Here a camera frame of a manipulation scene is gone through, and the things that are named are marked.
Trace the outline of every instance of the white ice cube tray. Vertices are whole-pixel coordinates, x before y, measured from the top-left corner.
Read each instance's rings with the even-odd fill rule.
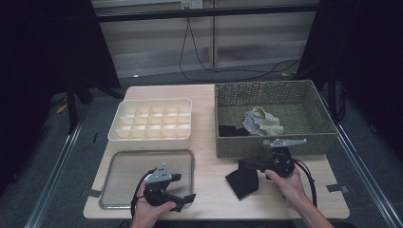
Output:
[[[108,138],[121,151],[187,149],[191,112],[189,99],[122,101]]]

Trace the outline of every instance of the wicker basket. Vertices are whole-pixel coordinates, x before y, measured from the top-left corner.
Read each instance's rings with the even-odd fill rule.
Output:
[[[303,140],[290,146],[293,155],[325,154],[337,137],[337,129],[312,81],[239,83],[215,85],[216,151],[218,158],[267,156],[263,140]],[[261,106],[280,120],[279,136],[221,137],[220,125],[242,128],[245,112]]]

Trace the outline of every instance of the metal bracket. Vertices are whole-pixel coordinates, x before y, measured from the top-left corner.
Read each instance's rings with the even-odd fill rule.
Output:
[[[172,174],[165,163],[163,163],[160,167],[156,168],[155,171],[150,176],[145,178],[145,182],[147,184],[162,181],[171,181],[171,180],[172,180]]]
[[[303,140],[279,140],[279,139],[276,139],[275,141],[270,143],[270,147],[272,147],[272,148],[288,147],[288,146],[304,144],[304,143],[307,143],[306,139],[303,139]]]

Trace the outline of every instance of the cable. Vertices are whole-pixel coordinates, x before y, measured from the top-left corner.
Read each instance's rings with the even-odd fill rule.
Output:
[[[195,82],[211,82],[211,81],[207,81],[207,80],[191,79],[191,78],[187,77],[187,76],[185,75],[185,73],[183,72],[183,70],[182,70],[183,51],[184,51],[184,47],[185,47],[185,44],[186,44],[187,33],[188,33],[189,30],[190,30],[190,34],[191,34],[191,37],[192,37],[193,48],[195,49],[196,57],[197,57],[197,59],[198,59],[198,61],[199,61],[199,64],[200,64],[205,70],[210,71],[210,72],[214,72],[214,73],[222,73],[222,72],[229,72],[229,71],[245,71],[245,72],[257,72],[257,73],[262,73],[262,74],[260,74],[260,75],[258,75],[258,76],[251,77],[251,78],[246,78],[246,79],[243,79],[243,80],[221,81],[221,82],[242,82],[242,81],[247,81],[247,80],[254,80],[254,79],[257,79],[257,78],[266,76],[266,75],[268,75],[268,74],[270,74],[270,73],[282,72],[283,70],[289,69],[289,68],[291,68],[293,65],[295,65],[297,62],[299,62],[299,60],[300,60],[300,58],[299,58],[299,59],[297,59],[297,60],[285,60],[285,61],[278,62],[278,63],[276,63],[276,64],[273,66],[273,68],[272,68],[271,70],[269,70],[269,71],[265,71],[265,70],[255,70],[255,69],[222,69],[222,70],[209,69],[209,68],[207,68],[207,67],[204,66],[204,64],[202,63],[202,61],[201,61],[201,59],[200,59],[200,57],[199,57],[199,53],[198,53],[198,50],[197,50],[195,37],[194,37],[194,35],[193,35],[193,29],[192,29],[192,26],[191,26],[191,24],[190,24],[189,18],[187,18],[186,33],[184,34],[184,38],[183,38],[183,45],[182,45],[182,50],[181,50],[181,60],[180,60],[179,66],[180,66],[180,70],[181,70],[182,76],[183,76],[185,79],[189,80],[189,81],[195,81]],[[293,63],[292,63],[291,65],[289,65],[288,67],[286,67],[286,68],[284,68],[284,69],[281,69],[281,70],[276,70],[276,71],[275,71],[276,67],[277,67],[279,64],[282,64],[282,63],[285,63],[285,62],[291,62],[291,61],[292,61]]]
[[[128,228],[130,226],[130,223],[127,220],[124,220],[121,222],[121,224],[118,226],[118,228]]]
[[[344,118],[345,114],[346,114],[346,90],[342,86],[341,94],[338,98],[338,112],[336,113],[337,121],[340,122]]]
[[[308,169],[308,166],[300,160],[294,160],[294,163],[299,166],[300,169],[306,174],[308,177],[308,182],[309,185],[311,186],[311,192],[312,192],[312,203],[314,204],[315,207],[317,207],[317,189],[315,188],[315,180],[311,176],[311,172]]]
[[[132,217],[132,218],[134,218],[134,212],[135,212],[135,209],[136,209],[137,200],[139,200],[139,199],[141,199],[141,198],[144,197],[144,196],[142,196],[142,197],[138,197],[138,196],[137,196],[138,193],[139,193],[140,187],[142,186],[142,183],[143,183],[144,179],[145,179],[148,175],[152,174],[155,170],[156,170],[156,169],[149,170],[148,172],[146,172],[146,173],[142,176],[142,178],[140,179],[139,183],[137,184],[136,191],[134,191],[133,199],[132,199],[131,202],[130,202],[130,213],[131,213],[131,217]]]

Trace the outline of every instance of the table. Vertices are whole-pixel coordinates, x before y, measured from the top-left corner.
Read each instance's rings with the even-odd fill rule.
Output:
[[[192,133],[190,150],[195,157],[193,204],[180,213],[166,213],[161,219],[299,219],[299,214],[282,198],[275,184],[259,174],[259,190],[238,200],[225,176],[238,169],[238,160],[216,157],[214,85],[153,85],[133,86],[126,100],[189,98],[192,100]],[[109,142],[92,189],[101,190],[112,156],[117,153]],[[336,184],[336,178],[326,155],[295,156],[309,167],[317,188],[318,210],[328,219],[345,219],[349,208],[341,192],[329,192],[327,185]],[[311,188],[301,172],[305,191],[311,197]],[[129,210],[104,210],[98,198],[88,197],[84,208],[88,219],[129,219]]]

